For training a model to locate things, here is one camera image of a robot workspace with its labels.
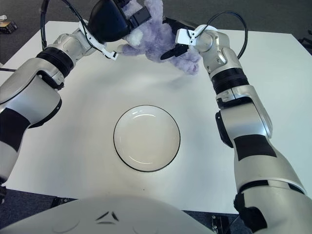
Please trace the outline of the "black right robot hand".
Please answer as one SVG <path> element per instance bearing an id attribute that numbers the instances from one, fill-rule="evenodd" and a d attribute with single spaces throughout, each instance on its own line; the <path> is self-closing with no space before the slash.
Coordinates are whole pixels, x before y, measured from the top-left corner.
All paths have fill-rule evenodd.
<path id="1" fill-rule="evenodd" d="M 167 23 L 171 26 L 172 32 L 175 35 L 175 47 L 166 53 L 164 53 L 160 59 L 165 60 L 171 57 L 179 57 L 186 53 L 190 45 L 195 45 L 196 37 L 199 33 L 206 28 L 207 30 L 215 30 L 216 28 L 210 25 L 200 25 L 191 27 L 190 25 L 184 24 L 180 21 L 171 18 L 164 18 L 163 23 Z"/>

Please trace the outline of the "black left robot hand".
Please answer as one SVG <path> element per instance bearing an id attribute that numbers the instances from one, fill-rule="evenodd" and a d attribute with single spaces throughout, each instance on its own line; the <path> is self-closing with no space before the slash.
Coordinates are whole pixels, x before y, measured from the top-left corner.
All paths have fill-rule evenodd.
<path id="1" fill-rule="evenodd" d="M 105 43 L 126 37 L 151 18 L 147 7 L 137 9 L 127 17 L 123 10 L 126 6 L 132 6 L 129 0 L 100 0 L 92 9 L 89 21 L 79 22 L 79 29 L 90 46 L 109 59 L 116 60 L 118 53 L 106 51 Z"/>

